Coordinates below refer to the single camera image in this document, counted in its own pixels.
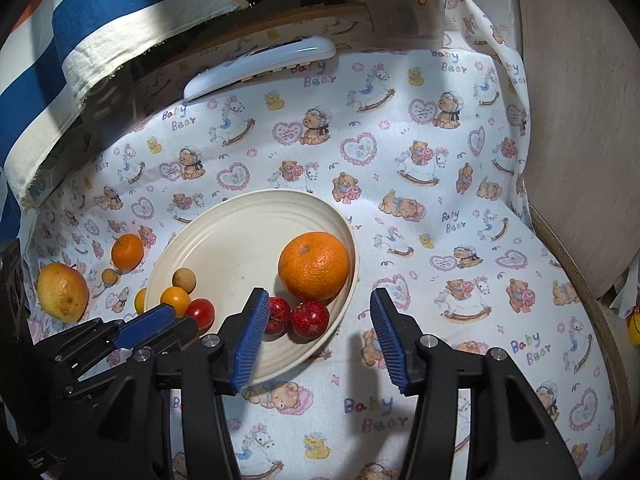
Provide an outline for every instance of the wooden board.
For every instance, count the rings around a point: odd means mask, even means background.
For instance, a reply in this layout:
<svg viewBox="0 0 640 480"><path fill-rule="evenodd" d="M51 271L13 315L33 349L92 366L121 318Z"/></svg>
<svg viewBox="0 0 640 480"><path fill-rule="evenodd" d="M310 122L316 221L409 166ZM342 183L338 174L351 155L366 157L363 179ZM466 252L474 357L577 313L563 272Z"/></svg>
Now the wooden board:
<svg viewBox="0 0 640 480"><path fill-rule="evenodd" d="M640 49L608 0L520 0L529 200L596 297L640 247Z"/></svg>

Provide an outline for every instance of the red tomato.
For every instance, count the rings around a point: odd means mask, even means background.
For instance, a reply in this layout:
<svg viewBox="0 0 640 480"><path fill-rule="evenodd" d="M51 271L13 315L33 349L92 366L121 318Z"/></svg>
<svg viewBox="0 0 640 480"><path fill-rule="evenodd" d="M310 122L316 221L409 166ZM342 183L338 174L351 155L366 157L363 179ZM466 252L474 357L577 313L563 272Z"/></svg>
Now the red tomato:
<svg viewBox="0 0 640 480"><path fill-rule="evenodd" d="M291 313L293 332L304 339L317 339L329 325L329 311L319 301L300 303Z"/></svg>
<svg viewBox="0 0 640 480"><path fill-rule="evenodd" d="M186 316L193 317L198 322L198 329L206 330L216 319L216 311L213 303L204 298L191 301L185 312Z"/></svg>

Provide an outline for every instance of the small orange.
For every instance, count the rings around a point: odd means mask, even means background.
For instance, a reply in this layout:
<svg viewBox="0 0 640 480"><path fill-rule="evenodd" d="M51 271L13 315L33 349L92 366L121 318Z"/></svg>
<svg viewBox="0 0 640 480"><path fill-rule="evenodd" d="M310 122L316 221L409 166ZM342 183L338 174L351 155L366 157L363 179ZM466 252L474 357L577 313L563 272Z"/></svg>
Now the small orange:
<svg viewBox="0 0 640 480"><path fill-rule="evenodd" d="M328 300L347 281L349 254L329 233L305 233L290 241L280 254L278 276L300 300Z"/></svg>
<svg viewBox="0 0 640 480"><path fill-rule="evenodd" d="M175 315L182 317L191 303L191 298L183 288L170 286L160 296L160 303L170 304L175 310Z"/></svg>
<svg viewBox="0 0 640 480"><path fill-rule="evenodd" d="M142 240L131 233L122 235L111 248L113 265L125 272L135 269L144 255L145 247Z"/></svg>

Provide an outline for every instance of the white plate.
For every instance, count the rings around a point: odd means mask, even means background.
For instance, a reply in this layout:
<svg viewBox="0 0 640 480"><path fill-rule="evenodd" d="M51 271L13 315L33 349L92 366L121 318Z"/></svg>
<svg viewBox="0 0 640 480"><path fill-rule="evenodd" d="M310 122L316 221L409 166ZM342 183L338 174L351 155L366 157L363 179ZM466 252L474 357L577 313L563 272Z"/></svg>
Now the white plate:
<svg viewBox="0 0 640 480"><path fill-rule="evenodd" d="M149 279L145 310L159 303L180 267L196 274L191 299L207 298L215 306L216 320L209 332L217 332L226 316L240 312L256 286L271 296L286 298L293 308L299 301L280 283L278 260L293 238L310 231L326 231L344 244L351 273L327 305L331 317L322 337L299 343L287 333L275 341L263 341L250 384L272 379L299 365L326 342L353 295L358 275L356 240L343 216L327 202L306 192L268 189L214 206L185 227L160 256Z"/></svg>

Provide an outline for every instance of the red apple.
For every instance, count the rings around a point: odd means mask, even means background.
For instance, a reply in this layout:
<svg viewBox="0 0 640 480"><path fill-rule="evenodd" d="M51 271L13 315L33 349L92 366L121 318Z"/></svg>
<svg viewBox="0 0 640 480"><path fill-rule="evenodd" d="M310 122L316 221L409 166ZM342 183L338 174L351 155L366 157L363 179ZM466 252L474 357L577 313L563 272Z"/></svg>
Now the red apple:
<svg viewBox="0 0 640 480"><path fill-rule="evenodd" d="M329 325L329 311L319 301L300 303L291 313L293 332L304 339L317 339Z"/></svg>
<svg viewBox="0 0 640 480"><path fill-rule="evenodd" d="M291 307L282 298L269 298L269 320L264 333L267 335L282 335L289 328Z"/></svg>

